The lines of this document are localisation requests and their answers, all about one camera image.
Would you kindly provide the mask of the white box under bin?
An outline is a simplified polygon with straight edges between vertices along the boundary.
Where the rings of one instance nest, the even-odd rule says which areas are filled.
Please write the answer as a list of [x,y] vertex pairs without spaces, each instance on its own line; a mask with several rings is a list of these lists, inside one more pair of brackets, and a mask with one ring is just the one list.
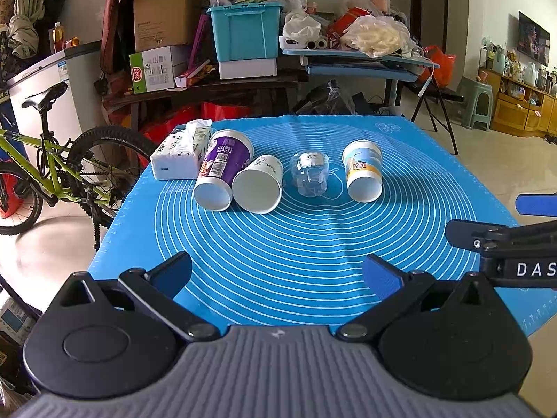
[[257,59],[241,61],[219,61],[219,76],[222,80],[251,77],[275,77],[276,59]]

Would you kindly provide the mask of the blue silicone mat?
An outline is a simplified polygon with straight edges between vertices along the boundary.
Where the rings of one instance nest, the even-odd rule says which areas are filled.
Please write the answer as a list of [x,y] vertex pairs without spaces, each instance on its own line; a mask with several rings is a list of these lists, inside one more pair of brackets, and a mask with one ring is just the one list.
[[[326,154],[326,193],[302,196],[284,177],[271,213],[237,206],[212,212],[195,201],[191,180],[159,181],[145,171],[93,259],[93,277],[151,269],[185,251],[193,275],[176,300],[218,328],[336,328],[377,302],[362,279],[367,255],[454,280],[477,269],[479,258],[448,244],[448,221],[516,224],[456,157],[402,117],[287,115],[221,121],[214,128],[243,133],[257,156],[283,164],[301,151]],[[382,152],[382,195],[372,203],[347,192],[342,154],[358,140]]]

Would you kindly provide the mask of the green plastic stool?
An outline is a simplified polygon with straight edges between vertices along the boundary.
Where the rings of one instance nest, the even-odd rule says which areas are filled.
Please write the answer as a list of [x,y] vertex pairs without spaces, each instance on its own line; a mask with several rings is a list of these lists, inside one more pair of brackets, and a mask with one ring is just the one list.
[[459,110],[462,117],[462,126],[467,129],[479,123],[488,130],[491,125],[494,96],[490,85],[462,77],[457,92],[464,97],[464,102]]

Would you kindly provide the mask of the black folding chair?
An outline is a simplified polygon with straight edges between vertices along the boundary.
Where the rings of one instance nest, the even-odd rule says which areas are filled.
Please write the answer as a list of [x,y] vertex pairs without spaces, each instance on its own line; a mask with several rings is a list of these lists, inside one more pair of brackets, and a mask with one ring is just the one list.
[[[431,126],[434,132],[437,132],[439,127],[442,127],[448,134],[452,145],[452,152],[454,156],[459,154],[454,130],[452,127],[451,119],[447,111],[447,103],[463,104],[464,96],[448,88],[440,88],[437,82],[433,80],[423,94],[420,94],[421,86],[418,84],[406,85],[406,88],[418,97],[415,110],[411,115],[411,121],[414,123],[420,109],[425,108],[427,115],[430,118]],[[432,110],[432,105],[438,106],[442,112],[442,117],[438,117]]]

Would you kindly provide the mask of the teal storage bin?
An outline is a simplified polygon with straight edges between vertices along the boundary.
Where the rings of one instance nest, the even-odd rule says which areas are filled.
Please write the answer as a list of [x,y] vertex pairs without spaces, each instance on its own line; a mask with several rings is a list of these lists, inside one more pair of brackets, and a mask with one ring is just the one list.
[[271,1],[209,8],[217,60],[275,59],[282,7]]

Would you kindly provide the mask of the white plastic bag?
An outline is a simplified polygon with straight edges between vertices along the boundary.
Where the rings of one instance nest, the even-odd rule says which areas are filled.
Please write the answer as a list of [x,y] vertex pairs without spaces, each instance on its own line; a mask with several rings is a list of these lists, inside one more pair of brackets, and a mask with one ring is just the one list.
[[291,11],[286,14],[282,35],[299,44],[318,41],[321,36],[321,24],[306,12]]

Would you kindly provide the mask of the large brown cardboard box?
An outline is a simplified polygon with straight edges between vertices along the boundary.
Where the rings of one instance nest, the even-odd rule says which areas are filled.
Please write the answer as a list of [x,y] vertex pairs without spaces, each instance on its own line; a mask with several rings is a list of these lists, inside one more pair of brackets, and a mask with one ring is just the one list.
[[191,44],[200,0],[133,0],[135,49]]

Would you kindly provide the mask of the wall television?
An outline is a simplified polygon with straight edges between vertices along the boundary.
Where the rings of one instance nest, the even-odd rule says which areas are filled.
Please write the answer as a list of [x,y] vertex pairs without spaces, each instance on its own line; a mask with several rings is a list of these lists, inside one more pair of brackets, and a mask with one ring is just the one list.
[[538,63],[549,65],[550,34],[522,12],[518,12],[517,50]]

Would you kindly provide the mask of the white green cardboard box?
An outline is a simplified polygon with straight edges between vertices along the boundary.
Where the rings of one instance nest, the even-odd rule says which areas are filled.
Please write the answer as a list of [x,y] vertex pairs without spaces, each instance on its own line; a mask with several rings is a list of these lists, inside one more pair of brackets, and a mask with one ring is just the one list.
[[190,45],[173,45],[130,55],[133,93],[154,93],[175,88],[175,78],[188,69],[190,54]]

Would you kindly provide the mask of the blue white paper cup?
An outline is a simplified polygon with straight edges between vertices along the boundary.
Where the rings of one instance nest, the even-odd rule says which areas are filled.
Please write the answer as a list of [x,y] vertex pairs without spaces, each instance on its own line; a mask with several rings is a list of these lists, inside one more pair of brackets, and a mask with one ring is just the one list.
[[353,141],[343,151],[349,197],[372,203],[382,195],[382,152],[369,140]]

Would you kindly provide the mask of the white tissue pack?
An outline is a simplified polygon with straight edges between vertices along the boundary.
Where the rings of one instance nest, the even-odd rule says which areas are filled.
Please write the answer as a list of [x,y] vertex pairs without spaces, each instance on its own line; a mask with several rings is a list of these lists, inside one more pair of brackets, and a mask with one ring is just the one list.
[[212,134],[211,119],[177,125],[150,156],[156,180],[196,179]]

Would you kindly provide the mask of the blue desk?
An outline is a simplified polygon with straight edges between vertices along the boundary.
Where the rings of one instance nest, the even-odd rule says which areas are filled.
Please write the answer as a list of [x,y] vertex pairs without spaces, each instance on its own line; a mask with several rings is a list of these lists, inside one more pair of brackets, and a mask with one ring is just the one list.
[[431,74],[423,90],[431,83],[434,69],[438,65],[427,57],[402,57],[389,55],[372,59],[358,50],[334,49],[282,49],[285,56],[298,57],[300,65],[309,76],[363,77],[385,81],[385,104],[389,109],[398,106],[398,84],[415,83],[421,75],[420,69],[429,69]]

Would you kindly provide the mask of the green bicycle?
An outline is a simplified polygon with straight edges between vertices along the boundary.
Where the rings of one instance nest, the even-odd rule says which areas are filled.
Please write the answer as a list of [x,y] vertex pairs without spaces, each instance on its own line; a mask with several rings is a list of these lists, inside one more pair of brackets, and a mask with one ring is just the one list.
[[1,226],[3,236],[32,229],[42,207],[59,202],[81,207],[93,222],[93,248],[100,247],[100,228],[108,229],[120,206],[149,164],[156,145],[141,133],[119,125],[88,129],[61,144],[49,128],[48,113],[68,89],[61,81],[29,96],[24,109],[35,109],[41,134],[31,137],[1,129]]

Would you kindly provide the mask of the dark wooden table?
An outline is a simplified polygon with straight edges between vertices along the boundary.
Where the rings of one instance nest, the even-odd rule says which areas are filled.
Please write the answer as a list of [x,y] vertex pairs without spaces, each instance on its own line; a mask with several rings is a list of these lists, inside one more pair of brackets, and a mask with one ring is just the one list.
[[204,102],[217,105],[240,105],[251,108],[251,115],[280,116],[290,112],[288,95],[309,80],[305,72],[282,70],[275,77],[252,77],[234,80],[210,77],[189,89],[172,89],[153,93],[107,96],[102,104],[109,120],[122,123],[118,112],[130,113],[130,127],[136,131],[159,117],[184,106]]

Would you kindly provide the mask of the clear bag of white items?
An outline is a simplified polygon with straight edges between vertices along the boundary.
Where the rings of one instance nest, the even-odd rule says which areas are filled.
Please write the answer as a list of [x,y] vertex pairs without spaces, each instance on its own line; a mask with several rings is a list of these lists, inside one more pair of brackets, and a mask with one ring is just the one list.
[[372,59],[389,55],[411,56],[418,48],[406,25],[390,16],[358,17],[344,31],[340,42]]

